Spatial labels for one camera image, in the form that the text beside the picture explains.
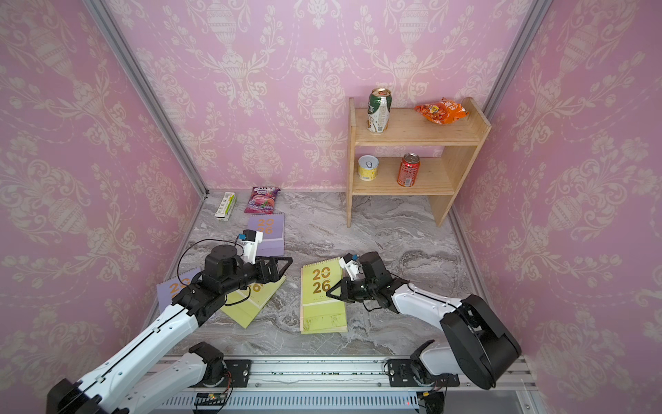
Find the purple calendar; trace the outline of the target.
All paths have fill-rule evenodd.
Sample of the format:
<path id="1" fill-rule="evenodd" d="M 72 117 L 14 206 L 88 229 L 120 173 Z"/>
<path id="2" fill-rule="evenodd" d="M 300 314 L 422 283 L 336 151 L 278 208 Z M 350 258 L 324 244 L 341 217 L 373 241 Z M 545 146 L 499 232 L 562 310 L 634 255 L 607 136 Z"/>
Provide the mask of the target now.
<path id="1" fill-rule="evenodd" d="M 192 269 L 172 279 L 161 282 L 156 286 L 158 309 L 163 312 L 172 300 L 191 283 L 191 280 L 200 272 L 199 268 Z"/>
<path id="2" fill-rule="evenodd" d="M 248 229 L 263 233 L 263 241 L 258 246 L 257 255 L 265 257 L 284 254 L 284 214 L 252 215 L 248 220 Z"/>

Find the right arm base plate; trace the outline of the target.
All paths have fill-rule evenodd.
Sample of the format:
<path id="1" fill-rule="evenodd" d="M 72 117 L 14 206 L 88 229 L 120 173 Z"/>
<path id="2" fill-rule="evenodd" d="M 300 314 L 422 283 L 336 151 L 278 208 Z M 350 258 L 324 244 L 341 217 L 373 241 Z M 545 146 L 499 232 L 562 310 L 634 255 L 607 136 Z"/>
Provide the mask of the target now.
<path id="1" fill-rule="evenodd" d="M 384 372 L 389 377 L 391 387 L 446 388 L 458 387 L 457 374 L 431 374 L 422 362 L 411 359 L 389 359 L 384 364 Z"/>

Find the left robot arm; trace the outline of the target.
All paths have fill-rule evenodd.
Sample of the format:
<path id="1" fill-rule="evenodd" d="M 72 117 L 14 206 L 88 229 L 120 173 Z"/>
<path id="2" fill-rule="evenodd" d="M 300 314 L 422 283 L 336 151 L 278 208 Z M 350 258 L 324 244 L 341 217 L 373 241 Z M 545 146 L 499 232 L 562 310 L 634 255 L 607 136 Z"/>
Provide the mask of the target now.
<path id="1" fill-rule="evenodd" d="M 221 244 L 206 256 L 203 270 L 182 289 L 141 334 L 78 381 L 63 379 L 47 396 L 48 413 L 151 412 L 190 386 L 231 387 L 223 353 L 198 343 L 172 367 L 150 379 L 143 376 L 176 344 L 203 326 L 227 304 L 229 293 L 280 281 L 291 257 L 262 257 L 246 243 L 239 255 Z"/>

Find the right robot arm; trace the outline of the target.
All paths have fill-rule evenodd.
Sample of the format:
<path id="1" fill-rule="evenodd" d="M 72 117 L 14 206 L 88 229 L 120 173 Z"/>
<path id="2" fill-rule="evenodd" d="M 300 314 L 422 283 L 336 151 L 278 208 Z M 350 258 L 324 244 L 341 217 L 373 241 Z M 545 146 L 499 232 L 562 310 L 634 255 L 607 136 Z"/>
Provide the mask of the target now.
<path id="1" fill-rule="evenodd" d="M 344 255 L 339 265 L 343 276 L 328 298 L 349 304 L 374 301 L 379 310 L 413 317 L 443 332 L 446 346 L 430 340 L 410 356 L 413 381 L 420 386 L 463 374 L 490 390 L 522 356 L 517 339 L 478 295 L 449 298 L 425 291 L 390 272 L 376 252 Z"/>

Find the green calendar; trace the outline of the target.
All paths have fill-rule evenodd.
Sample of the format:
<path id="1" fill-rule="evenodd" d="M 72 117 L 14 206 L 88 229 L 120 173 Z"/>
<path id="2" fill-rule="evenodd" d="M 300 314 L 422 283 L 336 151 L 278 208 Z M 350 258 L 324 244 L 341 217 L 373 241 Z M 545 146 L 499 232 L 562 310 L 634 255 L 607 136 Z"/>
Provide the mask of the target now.
<path id="1" fill-rule="evenodd" d="M 327 292 L 342 278 L 340 259 L 311 263 L 301 268 L 300 332 L 324 334 L 348 331 L 346 306 Z"/>
<path id="2" fill-rule="evenodd" d="M 221 311 L 246 329 L 285 281 L 284 276 L 278 282 L 253 283 L 246 290 L 230 293 L 227 304 L 221 308 Z"/>

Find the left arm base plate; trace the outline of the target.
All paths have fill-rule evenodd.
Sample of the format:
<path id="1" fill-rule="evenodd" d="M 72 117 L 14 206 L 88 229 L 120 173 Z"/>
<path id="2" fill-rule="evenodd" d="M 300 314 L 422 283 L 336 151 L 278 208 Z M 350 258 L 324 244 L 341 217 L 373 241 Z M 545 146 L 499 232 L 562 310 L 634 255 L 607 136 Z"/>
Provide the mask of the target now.
<path id="1" fill-rule="evenodd" d="M 229 359 L 209 365 L 210 375 L 203 380 L 208 387 L 247 388 L 252 361 L 249 359 Z"/>

